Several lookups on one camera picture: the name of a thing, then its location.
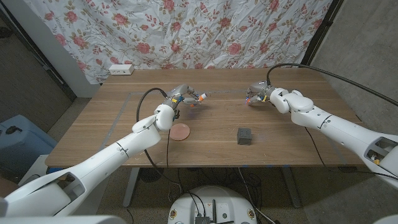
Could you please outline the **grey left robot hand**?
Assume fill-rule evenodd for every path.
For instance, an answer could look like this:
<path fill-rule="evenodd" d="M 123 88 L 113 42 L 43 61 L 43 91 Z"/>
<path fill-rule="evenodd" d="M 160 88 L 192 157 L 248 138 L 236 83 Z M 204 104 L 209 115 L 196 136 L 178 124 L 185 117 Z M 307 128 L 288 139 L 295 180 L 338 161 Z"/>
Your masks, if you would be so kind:
<path fill-rule="evenodd" d="M 182 84 L 168 92 L 162 104 L 175 109 L 180 103 L 186 105 L 200 104 L 199 92 L 187 84 Z"/>

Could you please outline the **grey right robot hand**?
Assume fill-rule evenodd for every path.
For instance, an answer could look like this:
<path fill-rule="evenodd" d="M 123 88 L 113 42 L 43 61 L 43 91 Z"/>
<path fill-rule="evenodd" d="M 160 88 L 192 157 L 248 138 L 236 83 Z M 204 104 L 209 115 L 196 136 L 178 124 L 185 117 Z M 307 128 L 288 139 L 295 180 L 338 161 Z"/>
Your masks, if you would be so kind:
<path fill-rule="evenodd" d="M 255 82 L 246 90 L 246 104 L 269 101 L 274 90 L 275 88 L 268 85 L 266 81 Z"/>

